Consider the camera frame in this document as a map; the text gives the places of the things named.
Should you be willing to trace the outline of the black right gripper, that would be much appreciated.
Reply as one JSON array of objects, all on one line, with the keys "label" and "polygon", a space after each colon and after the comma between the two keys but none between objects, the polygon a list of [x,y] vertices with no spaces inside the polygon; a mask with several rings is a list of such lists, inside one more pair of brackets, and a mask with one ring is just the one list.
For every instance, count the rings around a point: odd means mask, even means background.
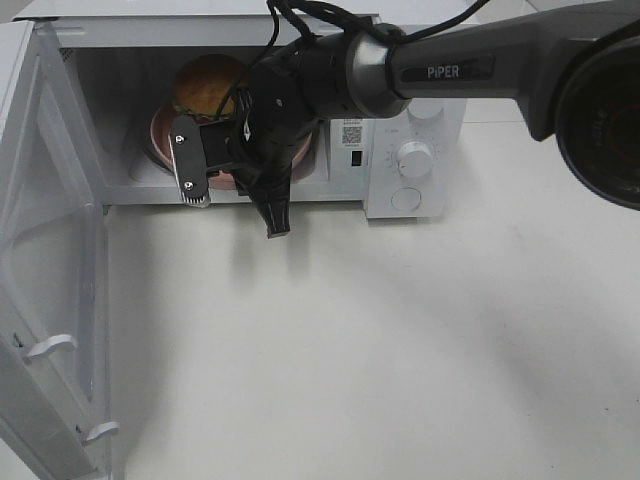
[{"label": "black right gripper", "polygon": [[256,64],[229,120],[201,128],[207,173],[232,175],[263,219],[268,238],[290,232],[293,159],[316,128],[305,100],[301,53],[284,47]]}]

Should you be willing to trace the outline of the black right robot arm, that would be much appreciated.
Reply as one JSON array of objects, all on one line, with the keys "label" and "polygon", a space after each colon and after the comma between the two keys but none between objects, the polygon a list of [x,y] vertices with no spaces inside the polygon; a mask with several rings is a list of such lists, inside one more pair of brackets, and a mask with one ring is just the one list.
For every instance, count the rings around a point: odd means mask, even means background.
[{"label": "black right robot arm", "polygon": [[273,1],[299,33],[267,46],[224,96],[230,120],[200,133],[202,177],[230,173],[269,236],[289,229],[292,160],[322,120],[390,118],[419,98],[508,98],[537,141],[614,204],[639,206],[639,5],[572,5],[407,34],[322,1]]}]

